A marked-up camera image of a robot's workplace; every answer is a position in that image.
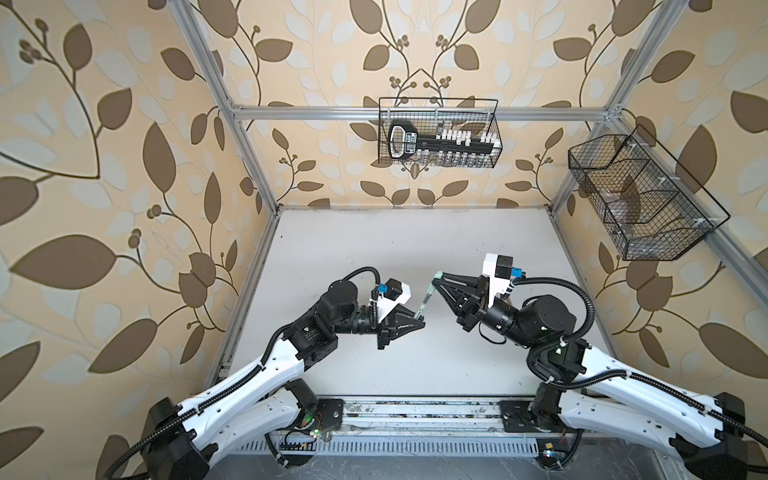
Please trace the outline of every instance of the wire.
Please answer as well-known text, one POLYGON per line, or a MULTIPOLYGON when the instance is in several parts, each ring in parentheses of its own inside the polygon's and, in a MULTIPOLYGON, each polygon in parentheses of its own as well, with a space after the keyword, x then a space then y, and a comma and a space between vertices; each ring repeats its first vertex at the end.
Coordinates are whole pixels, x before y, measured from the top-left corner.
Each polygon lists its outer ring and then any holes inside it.
POLYGON ((232 385, 228 386, 221 392, 218 392, 216 395, 210 397, 209 399, 202 402, 200 405, 197 406, 197 408, 189 409, 186 412, 180 414, 175 419, 169 421, 166 425, 163 425, 159 429, 155 429, 154 432, 150 433, 149 435, 146 435, 144 438, 139 440, 137 443, 135 443, 132 447, 130 447, 123 455, 120 455, 117 460, 115 460, 112 465, 107 468, 106 472, 104 472, 104 476, 102 477, 104 480, 146 480, 149 478, 149 473, 144 472, 140 473, 138 475, 131 475, 129 477, 114 477, 114 473, 128 460, 131 459, 134 455, 139 453, 141 450, 144 449, 147 445, 150 445, 152 442, 157 440, 163 435, 166 435, 167 433, 173 432, 177 429, 179 425, 186 422, 188 419, 192 418, 194 415, 202 414, 202 412, 205 410, 205 408, 213 405, 214 403, 218 402, 219 400, 223 399, 224 397, 227 397, 232 392, 235 392, 238 390, 241 386, 248 383, 251 379, 253 379, 254 376, 257 375, 262 369, 263 365, 266 363, 267 359, 270 358, 270 355, 272 354, 272 348, 275 346, 275 343, 277 342, 277 339, 280 337, 280 335, 285 332, 292 323, 288 323, 287 325, 281 326, 279 329, 275 330, 275 333, 272 334, 272 337, 270 338, 270 341, 266 345, 266 349, 264 350, 264 355, 261 357, 261 364, 256 365, 253 367, 242 379, 237 380, 232 385))
POLYGON ((342 280, 349 280, 355 275, 360 275, 363 272, 370 272, 373 273, 373 278, 376 281, 376 286, 379 286, 379 284, 382 282, 382 278, 379 276, 379 271, 372 266, 364 266, 361 267, 354 272, 350 273, 349 275, 345 276, 342 280))
POLYGON ((563 470, 565 466, 574 458, 574 453, 576 453, 576 449, 581 443, 581 436, 583 434, 584 429, 576 430, 576 437, 574 438, 573 443, 571 443, 571 447, 568 449, 568 453, 565 454, 565 457, 562 460, 557 460, 557 463, 551 467, 545 466, 543 464, 541 464, 541 466, 547 470, 563 470))
POLYGON ((490 343, 493 343, 494 345, 504 345, 505 343, 507 343, 507 337, 504 337, 504 341, 503 342, 496 342, 495 340, 491 340, 487 336, 483 335, 482 334, 482 324, 478 325, 478 333, 480 334, 481 337, 483 337, 484 339, 488 340, 490 343))

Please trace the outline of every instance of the white table surface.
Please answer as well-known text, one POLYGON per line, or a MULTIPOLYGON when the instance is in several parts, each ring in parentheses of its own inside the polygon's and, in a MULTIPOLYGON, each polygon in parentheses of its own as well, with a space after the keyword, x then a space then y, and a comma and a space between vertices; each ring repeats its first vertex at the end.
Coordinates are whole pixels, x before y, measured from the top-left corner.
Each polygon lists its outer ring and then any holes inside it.
MULTIPOLYGON (((235 350, 231 372, 263 354, 272 332, 317 301, 334 280, 374 266, 382 282, 411 286, 406 306, 419 308, 435 272, 479 276, 486 253, 514 257, 529 277, 576 282, 544 210, 287 210, 264 265, 235 350)), ((353 279, 361 304, 373 277, 353 279)), ((557 286, 519 286, 512 304, 533 295, 558 296, 584 319, 575 293, 557 286)), ((426 311, 426 328, 376 349, 374 335, 339 335, 339 347, 303 378, 318 395, 496 396, 532 395, 538 379, 525 366, 525 349, 486 342, 475 327, 465 332, 438 293, 426 311)), ((497 339, 483 327, 484 333, 497 339)), ((585 339, 606 350, 597 325, 585 339)))

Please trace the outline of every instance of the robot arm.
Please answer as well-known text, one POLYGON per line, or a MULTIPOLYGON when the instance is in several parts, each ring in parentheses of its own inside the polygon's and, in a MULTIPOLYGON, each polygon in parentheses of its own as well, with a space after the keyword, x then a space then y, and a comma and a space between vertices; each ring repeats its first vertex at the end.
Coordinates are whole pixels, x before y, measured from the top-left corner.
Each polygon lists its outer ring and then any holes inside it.
POLYGON ((744 404, 721 393, 711 397, 681 389, 626 365, 581 337, 594 322, 589 296, 571 282, 525 278, 512 258, 488 254, 480 277, 442 273, 432 286, 457 316, 464 330, 483 323, 513 343, 529 349, 526 363, 543 382, 525 421, 540 429, 564 427, 611 433, 672 455, 703 480, 744 480, 747 472, 768 473, 746 463, 743 434, 768 446, 768 439, 747 428, 744 404), (548 283, 579 295, 587 318, 576 319, 555 296, 534 296, 520 309, 507 302, 515 285, 548 283), (581 394, 582 389, 620 403, 581 394))
MULTIPOLYGON (((150 408, 142 440, 105 472, 115 472, 140 453, 147 473, 131 480, 202 480, 210 467, 236 447, 276 429, 306 427, 316 412, 317 397, 299 377, 338 346, 337 333, 372 334, 384 349, 394 339, 424 328, 422 316, 403 304, 408 285, 390 279, 379 283, 372 267, 331 283, 328 291, 299 319, 280 327, 260 359, 222 382, 175 406, 168 398, 150 408), (357 287, 349 281, 363 271, 376 278, 368 306, 357 305, 357 287)), ((285 459, 272 448, 279 461, 285 459)))

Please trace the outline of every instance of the leaf patterned wallpaper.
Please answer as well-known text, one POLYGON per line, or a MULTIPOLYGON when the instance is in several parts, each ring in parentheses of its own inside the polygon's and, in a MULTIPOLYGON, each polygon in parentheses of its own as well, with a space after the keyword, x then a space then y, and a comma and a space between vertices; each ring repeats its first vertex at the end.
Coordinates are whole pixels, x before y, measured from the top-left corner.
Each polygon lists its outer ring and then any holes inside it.
MULTIPOLYGON (((689 6, 624 113, 679 155, 733 215, 723 228, 768 268, 768 4, 689 6)), ((741 397, 747 423, 768 431, 768 313, 709 247, 623 262, 584 192, 559 218, 621 357, 694 391, 741 397)))
POLYGON ((191 0, 245 105, 600 107, 660 0, 191 0))
POLYGON ((0 25, 0 477, 100 478, 202 388, 267 215, 168 7, 0 25))
POLYGON ((376 126, 343 121, 246 122, 275 198, 310 207, 511 208, 548 204, 584 122, 500 122, 496 167, 445 168, 379 161, 376 126))

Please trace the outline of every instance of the black wire mesh basket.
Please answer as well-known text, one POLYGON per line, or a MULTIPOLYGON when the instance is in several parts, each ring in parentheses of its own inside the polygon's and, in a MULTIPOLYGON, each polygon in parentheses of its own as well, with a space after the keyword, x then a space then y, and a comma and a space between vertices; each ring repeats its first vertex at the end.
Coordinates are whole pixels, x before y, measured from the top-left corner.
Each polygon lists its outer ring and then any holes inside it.
POLYGON ((571 148, 568 168, 623 260, 676 260, 730 218, 642 125, 630 135, 603 135, 571 148), (652 158, 656 146, 674 160, 674 173, 652 158), (716 211, 705 213, 703 201, 716 211))
POLYGON ((483 98, 382 97, 379 163, 493 168, 503 148, 497 106, 483 98))

